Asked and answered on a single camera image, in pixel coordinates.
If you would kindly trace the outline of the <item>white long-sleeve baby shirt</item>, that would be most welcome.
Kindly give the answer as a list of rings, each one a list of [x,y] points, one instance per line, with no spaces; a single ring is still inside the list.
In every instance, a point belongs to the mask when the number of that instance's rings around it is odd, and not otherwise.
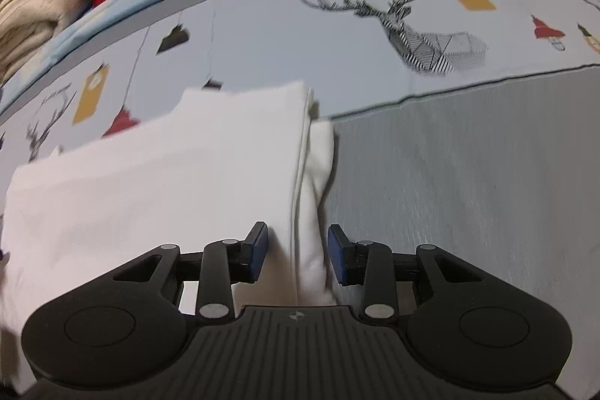
[[[328,306],[318,206],[332,123],[301,82],[249,92],[188,89],[170,114],[17,168],[1,248],[1,381],[33,384],[27,318],[64,292],[163,244],[196,252],[270,230],[259,280],[237,306]]]

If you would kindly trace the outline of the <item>deer print bed sheet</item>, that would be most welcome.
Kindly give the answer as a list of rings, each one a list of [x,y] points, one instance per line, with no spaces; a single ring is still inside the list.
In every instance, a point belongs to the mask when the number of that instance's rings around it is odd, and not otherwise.
[[[1,181],[163,116],[192,87],[301,80],[323,116],[513,77],[595,66],[599,0],[184,0],[90,40],[1,121]]]

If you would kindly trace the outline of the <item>cream folded blanket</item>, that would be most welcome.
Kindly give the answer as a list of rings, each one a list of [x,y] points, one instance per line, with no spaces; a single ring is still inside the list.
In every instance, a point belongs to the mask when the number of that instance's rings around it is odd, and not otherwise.
[[[86,11],[87,0],[1,0],[1,83]]]

